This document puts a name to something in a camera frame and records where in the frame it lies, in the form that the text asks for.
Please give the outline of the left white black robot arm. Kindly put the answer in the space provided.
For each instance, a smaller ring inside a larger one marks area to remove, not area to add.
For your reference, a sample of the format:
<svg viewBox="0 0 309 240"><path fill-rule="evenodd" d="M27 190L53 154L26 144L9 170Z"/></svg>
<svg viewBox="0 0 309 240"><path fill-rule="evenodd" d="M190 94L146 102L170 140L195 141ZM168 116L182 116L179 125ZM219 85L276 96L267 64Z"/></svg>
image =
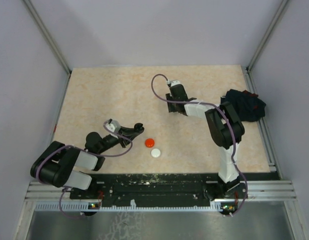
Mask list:
<svg viewBox="0 0 309 240"><path fill-rule="evenodd" d="M99 187L93 183L92 176L74 168L97 172L106 158L127 154L133 147L133 140L145 130L140 122L129 128L113 119L105 121L103 127L109 134L101 137L95 131L90 132L86 136L84 149L53 141L31 166L31 177L41 184L77 188L87 198L95 197Z"/></svg>

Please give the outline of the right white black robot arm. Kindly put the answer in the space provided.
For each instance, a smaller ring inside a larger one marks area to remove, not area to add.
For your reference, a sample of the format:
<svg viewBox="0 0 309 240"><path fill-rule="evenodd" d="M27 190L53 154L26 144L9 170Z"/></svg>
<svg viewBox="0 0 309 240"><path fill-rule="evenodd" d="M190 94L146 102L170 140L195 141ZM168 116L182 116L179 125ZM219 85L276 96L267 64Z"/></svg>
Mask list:
<svg viewBox="0 0 309 240"><path fill-rule="evenodd" d="M219 147L220 153L218 177L222 182L217 186L217 190L222 197L231 197L236 191L234 183L239 180L235 166L238 159L237 150L245 134L245 128L233 105L223 101L214 107L210 104L205 105L196 98L189 98L184 86L178 80L168 83L167 86L170 93L165 97L170 113L178 112L207 121L212 140Z"/></svg>

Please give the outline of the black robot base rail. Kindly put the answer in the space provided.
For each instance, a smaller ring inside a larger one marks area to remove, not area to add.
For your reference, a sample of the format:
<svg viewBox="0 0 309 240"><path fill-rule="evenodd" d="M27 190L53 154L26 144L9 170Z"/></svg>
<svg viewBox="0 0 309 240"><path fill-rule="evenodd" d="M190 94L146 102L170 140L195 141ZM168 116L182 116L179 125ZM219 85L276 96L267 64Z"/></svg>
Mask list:
<svg viewBox="0 0 309 240"><path fill-rule="evenodd" d="M209 207L214 200L243 199L246 185L225 184L216 173L92 174L87 190L73 188L72 200L100 200L103 207Z"/></svg>

